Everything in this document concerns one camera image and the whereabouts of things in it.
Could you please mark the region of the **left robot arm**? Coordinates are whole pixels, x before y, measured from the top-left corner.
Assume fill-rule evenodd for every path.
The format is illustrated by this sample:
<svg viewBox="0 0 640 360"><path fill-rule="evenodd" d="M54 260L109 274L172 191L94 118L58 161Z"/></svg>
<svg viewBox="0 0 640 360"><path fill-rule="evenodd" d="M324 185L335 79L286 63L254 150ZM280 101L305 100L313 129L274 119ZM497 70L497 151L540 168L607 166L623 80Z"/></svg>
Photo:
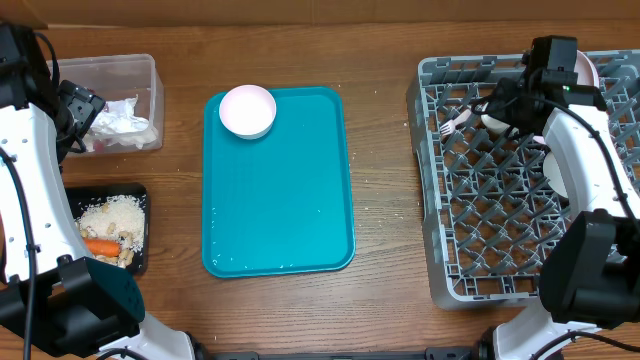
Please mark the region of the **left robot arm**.
<svg viewBox="0 0 640 360"><path fill-rule="evenodd" d="M206 348L144 307L125 269L94 258L75 225L60 164L84 150L104 108L62 80L49 40L1 27L1 323L24 352L100 359L204 359Z"/></svg>

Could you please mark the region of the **small white tissue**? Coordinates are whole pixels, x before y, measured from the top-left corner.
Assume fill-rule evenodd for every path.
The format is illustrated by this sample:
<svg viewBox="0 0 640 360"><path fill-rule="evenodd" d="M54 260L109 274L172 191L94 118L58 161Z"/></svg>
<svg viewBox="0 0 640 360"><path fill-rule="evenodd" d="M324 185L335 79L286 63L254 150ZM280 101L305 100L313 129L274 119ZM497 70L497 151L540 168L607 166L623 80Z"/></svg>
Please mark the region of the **small white tissue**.
<svg viewBox="0 0 640 360"><path fill-rule="evenodd" d="M160 132L144 119L101 120L91 125L83 141L90 152L115 152L116 147L123 151L137 151L162 146Z"/></svg>

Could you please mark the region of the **orange carrot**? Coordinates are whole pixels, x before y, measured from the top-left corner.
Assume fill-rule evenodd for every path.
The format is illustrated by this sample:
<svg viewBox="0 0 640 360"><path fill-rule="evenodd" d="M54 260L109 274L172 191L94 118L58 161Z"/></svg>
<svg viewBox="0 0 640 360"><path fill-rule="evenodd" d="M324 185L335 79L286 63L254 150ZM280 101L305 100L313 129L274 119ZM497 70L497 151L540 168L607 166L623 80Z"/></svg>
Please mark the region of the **orange carrot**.
<svg viewBox="0 0 640 360"><path fill-rule="evenodd" d="M96 256L118 257L121 252L120 244L111 240L84 238L84 244Z"/></svg>

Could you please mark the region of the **white bowl with rice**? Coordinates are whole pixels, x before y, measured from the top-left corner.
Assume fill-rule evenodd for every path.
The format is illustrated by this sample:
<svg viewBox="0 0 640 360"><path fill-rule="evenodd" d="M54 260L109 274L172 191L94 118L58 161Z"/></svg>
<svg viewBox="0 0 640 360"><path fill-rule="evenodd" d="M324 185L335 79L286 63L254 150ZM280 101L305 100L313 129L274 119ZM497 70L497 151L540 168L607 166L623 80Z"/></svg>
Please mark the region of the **white bowl with rice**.
<svg viewBox="0 0 640 360"><path fill-rule="evenodd" d="M551 152L549 152L545 156L543 160L542 170L543 175L548 179L549 187L561 198L567 199L568 194L562 180L559 165Z"/></svg>

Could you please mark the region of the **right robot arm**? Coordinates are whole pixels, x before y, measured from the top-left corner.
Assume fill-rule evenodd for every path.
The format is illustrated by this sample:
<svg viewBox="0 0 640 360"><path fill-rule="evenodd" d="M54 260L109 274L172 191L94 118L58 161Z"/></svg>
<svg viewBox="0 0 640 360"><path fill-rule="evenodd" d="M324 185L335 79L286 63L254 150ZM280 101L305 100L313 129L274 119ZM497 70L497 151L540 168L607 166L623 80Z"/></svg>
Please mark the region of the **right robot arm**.
<svg viewBox="0 0 640 360"><path fill-rule="evenodd" d="M513 320L488 329L474 359L560 358L579 337L639 320L639 196L609 133L598 87L579 84L577 40L533 40L517 80L502 78L471 102L488 115L544 138L559 166L572 223L539 275L539 295Z"/></svg>

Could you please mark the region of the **large white tissue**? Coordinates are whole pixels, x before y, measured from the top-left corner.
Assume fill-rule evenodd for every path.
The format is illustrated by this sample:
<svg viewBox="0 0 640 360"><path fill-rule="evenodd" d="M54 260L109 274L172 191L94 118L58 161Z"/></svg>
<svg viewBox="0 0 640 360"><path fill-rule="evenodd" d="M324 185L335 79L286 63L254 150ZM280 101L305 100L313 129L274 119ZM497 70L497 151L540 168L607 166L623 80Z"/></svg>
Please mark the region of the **large white tissue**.
<svg viewBox="0 0 640 360"><path fill-rule="evenodd" d="M92 128L104 134L123 134L143 131L149 126L149 120L135 115L138 97L117 101L107 101Z"/></svg>

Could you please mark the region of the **rice and peanut pile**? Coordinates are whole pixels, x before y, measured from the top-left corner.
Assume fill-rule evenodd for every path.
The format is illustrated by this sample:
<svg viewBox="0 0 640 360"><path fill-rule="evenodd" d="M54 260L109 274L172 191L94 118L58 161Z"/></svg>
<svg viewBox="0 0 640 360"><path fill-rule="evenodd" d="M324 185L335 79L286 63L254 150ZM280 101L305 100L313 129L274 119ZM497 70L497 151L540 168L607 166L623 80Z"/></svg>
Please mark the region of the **rice and peanut pile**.
<svg viewBox="0 0 640 360"><path fill-rule="evenodd" d="M97 238L120 244L118 257L96 256L89 251L97 260L129 268L143 252L145 213L142 201L133 195L108 196L96 204L85 205L75 224L83 240Z"/></svg>

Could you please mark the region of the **white paper cup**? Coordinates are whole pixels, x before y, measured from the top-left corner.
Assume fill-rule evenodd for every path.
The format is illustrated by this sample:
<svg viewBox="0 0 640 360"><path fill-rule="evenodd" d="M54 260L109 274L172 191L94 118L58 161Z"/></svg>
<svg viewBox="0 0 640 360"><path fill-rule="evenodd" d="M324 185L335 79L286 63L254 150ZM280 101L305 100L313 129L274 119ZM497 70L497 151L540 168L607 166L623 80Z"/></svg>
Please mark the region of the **white paper cup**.
<svg viewBox="0 0 640 360"><path fill-rule="evenodd" d="M489 132L496 135L504 133L509 128L507 123L499 121L487 114L481 116L481 122Z"/></svg>

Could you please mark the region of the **white round plate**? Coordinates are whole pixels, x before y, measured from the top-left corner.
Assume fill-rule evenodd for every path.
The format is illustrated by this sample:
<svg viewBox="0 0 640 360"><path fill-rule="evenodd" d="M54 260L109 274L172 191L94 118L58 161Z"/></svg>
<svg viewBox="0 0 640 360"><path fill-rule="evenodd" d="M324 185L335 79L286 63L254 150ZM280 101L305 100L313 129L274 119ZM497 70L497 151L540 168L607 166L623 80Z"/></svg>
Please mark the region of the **white round plate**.
<svg viewBox="0 0 640 360"><path fill-rule="evenodd" d="M577 51L574 71L578 74L578 85L599 87L597 69L593 62L581 51Z"/></svg>

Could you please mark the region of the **pink bowl with peanuts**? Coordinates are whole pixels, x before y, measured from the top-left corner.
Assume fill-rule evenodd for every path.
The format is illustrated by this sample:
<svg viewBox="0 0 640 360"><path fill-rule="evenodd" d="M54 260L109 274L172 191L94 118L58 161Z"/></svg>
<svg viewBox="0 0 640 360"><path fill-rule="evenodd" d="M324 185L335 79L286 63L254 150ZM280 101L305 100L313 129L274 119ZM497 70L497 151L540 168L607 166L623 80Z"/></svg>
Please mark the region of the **pink bowl with peanuts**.
<svg viewBox="0 0 640 360"><path fill-rule="evenodd" d="M231 89L219 105L224 127L237 137L254 140L266 135L276 117L273 95L257 85L241 85Z"/></svg>

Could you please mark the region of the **white plastic fork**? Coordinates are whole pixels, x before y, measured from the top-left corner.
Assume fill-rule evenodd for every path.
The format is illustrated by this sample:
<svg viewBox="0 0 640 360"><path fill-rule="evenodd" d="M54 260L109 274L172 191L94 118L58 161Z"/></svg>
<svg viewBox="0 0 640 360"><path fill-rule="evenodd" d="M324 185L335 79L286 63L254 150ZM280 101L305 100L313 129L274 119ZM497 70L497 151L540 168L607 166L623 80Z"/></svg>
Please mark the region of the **white plastic fork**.
<svg viewBox="0 0 640 360"><path fill-rule="evenodd" d="M465 109L454 119L448 120L444 124L442 124L439 128L440 136L447 137L451 135L457 128L458 125L465 123L469 117L472 115L470 109Z"/></svg>

